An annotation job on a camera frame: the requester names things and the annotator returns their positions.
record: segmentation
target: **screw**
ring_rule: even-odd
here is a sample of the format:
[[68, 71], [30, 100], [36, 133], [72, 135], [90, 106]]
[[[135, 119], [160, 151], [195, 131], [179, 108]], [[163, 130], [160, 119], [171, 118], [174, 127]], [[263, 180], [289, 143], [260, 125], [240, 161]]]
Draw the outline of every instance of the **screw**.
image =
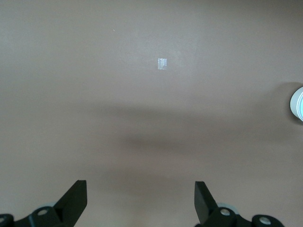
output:
[[263, 223], [264, 225], [270, 225], [271, 224], [270, 220], [268, 218], [266, 218], [266, 217], [260, 217], [259, 221], [261, 223]]
[[227, 210], [227, 209], [222, 209], [221, 211], [221, 214], [223, 214], [224, 216], [230, 216], [230, 212], [229, 212], [229, 210]]
[[46, 209], [43, 209], [43, 210], [40, 210], [37, 215], [41, 216], [41, 215], [44, 215], [47, 213], [47, 210]]

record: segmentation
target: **white cylinder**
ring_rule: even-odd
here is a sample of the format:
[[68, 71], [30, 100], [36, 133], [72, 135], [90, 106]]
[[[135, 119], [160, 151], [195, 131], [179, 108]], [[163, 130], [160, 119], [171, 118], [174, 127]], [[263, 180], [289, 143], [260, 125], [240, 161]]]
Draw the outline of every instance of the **white cylinder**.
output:
[[293, 94], [290, 100], [290, 109], [297, 118], [303, 121], [303, 87]]

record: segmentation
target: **white cup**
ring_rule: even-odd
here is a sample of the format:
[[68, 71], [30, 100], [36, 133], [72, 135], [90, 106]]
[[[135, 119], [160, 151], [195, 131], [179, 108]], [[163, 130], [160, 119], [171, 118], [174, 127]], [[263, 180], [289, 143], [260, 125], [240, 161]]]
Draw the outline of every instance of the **white cup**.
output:
[[293, 94], [290, 100], [290, 109], [297, 118], [303, 121], [303, 87]]

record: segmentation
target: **small object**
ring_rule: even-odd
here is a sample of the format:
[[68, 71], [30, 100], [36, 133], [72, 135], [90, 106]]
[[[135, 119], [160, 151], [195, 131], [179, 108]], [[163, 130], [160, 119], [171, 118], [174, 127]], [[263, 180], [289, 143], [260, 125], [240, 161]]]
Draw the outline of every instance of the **small object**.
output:
[[255, 215], [250, 222], [227, 207], [218, 207], [204, 182], [195, 184], [195, 209], [200, 221], [196, 227], [284, 227], [271, 216]]
[[167, 59], [166, 58], [158, 58], [158, 69], [165, 70], [167, 67]]
[[266, 217], [260, 217], [259, 220], [264, 225], [270, 225], [271, 224], [270, 220], [268, 218], [266, 218]]
[[0, 227], [73, 227], [86, 205], [86, 181], [76, 181], [53, 207], [38, 208], [18, 221], [11, 214], [0, 214]]
[[290, 100], [290, 109], [297, 118], [303, 121], [303, 87], [293, 94]]

